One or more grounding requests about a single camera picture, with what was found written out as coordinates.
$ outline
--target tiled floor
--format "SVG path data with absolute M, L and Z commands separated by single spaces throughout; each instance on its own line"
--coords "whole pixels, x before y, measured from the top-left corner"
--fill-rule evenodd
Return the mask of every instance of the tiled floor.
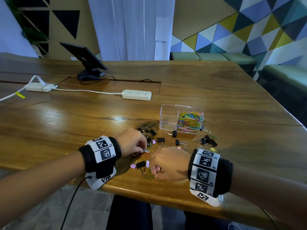
M 0 170 L 0 178 L 7 172 Z M 6 226 L 5 230 L 59 230 L 75 187 L 66 185 L 28 213 Z M 109 217 L 113 195 L 79 188 L 70 207 L 65 230 L 104 230 Z M 151 205 L 154 230 L 184 230 L 183 211 Z M 236 224 L 241 230 L 256 230 Z

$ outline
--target power outlet socket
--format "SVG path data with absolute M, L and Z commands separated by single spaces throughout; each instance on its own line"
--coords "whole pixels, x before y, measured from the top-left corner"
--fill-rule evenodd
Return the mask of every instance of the power outlet socket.
M 122 97 L 127 98 L 127 99 L 149 101 L 151 99 L 151 92 L 150 91 L 125 89 L 122 92 Z
M 49 92 L 54 87 L 54 84 L 42 85 L 37 82 L 31 82 L 25 86 L 25 89 L 28 91 L 39 91 L 39 92 Z

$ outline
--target beige wall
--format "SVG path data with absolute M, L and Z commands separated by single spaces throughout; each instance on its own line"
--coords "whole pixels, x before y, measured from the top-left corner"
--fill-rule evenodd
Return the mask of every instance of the beige wall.
M 94 54 L 99 46 L 87 0 L 50 0 L 49 10 L 80 10 L 76 39 L 68 32 L 59 19 L 50 11 L 49 54 L 44 58 L 70 60 L 72 56 L 59 42 L 67 42 L 88 47 Z
M 184 40 L 236 12 L 224 0 L 176 0 L 172 34 Z

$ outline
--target black monitor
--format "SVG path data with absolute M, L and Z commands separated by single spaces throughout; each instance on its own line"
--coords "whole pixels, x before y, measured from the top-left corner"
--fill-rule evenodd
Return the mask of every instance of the black monitor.
M 98 69 L 107 70 L 108 68 L 102 64 L 102 62 L 98 60 L 98 58 L 87 47 L 65 42 L 60 42 L 60 45 L 65 47 L 71 54 L 81 61 L 85 67 L 85 69 L 82 70 L 77 76 L 79 80 L 97 80 L 99 77 L 106 74 Z

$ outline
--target yellow cable tag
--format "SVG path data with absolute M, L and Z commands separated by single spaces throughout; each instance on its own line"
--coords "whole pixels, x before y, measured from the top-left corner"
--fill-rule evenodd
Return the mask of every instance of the yellow cable tag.
M 21 98 L 25 98 L 25 96 L 23 96 L 22 94 L 20 94 L 20 93 L 18 93 L 18 92 L 16 92 L 15 94 L 17 94 L 19 97 L 21 97 Z
M 217 152 L 217 150 L 215 150 L 215 148 L 210 148 L 210 151 Z

